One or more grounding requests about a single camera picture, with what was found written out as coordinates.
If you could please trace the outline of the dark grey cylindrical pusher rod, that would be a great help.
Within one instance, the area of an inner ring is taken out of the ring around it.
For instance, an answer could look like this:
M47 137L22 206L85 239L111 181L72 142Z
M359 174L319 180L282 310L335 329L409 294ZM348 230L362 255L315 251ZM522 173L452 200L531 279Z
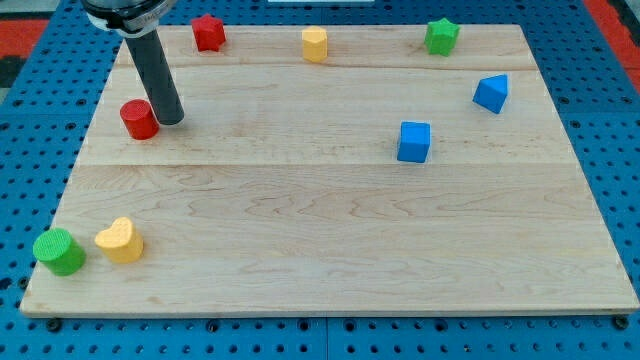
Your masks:
M157 31L125 42L156 119L161 125L177 125L184 110Z

